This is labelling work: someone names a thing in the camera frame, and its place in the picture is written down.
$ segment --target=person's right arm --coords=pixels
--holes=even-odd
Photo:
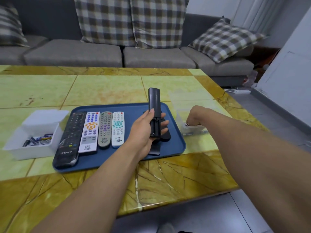
[[[201,106],[187,123],[208,129],[231,176],[274,233],[311,232],[311,154]]]

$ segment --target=shoe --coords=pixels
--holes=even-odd
[[[172,224],[165,223],[158,228],[156,233],[176,233],[176,231],[174,230],[174,227]]]

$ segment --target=marble tabletop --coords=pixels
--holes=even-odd
[[[173,116],[169,91],[204,90],[221,113],[267,130],[200,69],[0,66],[0,82],[0,148],[35,110],[147,102],[149,87],[160,88]],[[119,216],[239,188],[209,134],[185,141],[183,155],[137,165]],[[17,161],[0,150],[0,232],[29,232],[96,171],[59,174],[52,159]]]

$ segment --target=forearm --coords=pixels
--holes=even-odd
[[[125,143],[33,232],[110,232],[138,161]]]
[[[213,110],[205,109],[200,122],[232,177],[273,230],[293,232],[298,225],[301,232],[310,230],[310,154]]]

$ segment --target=hand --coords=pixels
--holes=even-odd
[[[147,110],[142,116],[140,116],[132,125],[130,135],[125,142],[133,148],[139,160],[142,160],[147,154],[150,152],[151,144],[155,140],[155,138],[150,137],[151,127],[150,121],[154,117],[154,109],[151,109],[150,112]],[[169,121],[166,120],[161,123],[161,127],[167,126]],[[168,131],[168,128],[162,129],[161,134],[164,134]]]
[[[192,109],[190,110],[190,113],[188,115],[187,118],[187,123],[189,124],[189,126],[196,126],[196,125],[200,125],[200,114],[202,114],[202,111],[205,110],[206,108],[199,106],[199,105],[195,105],[192,107]]]

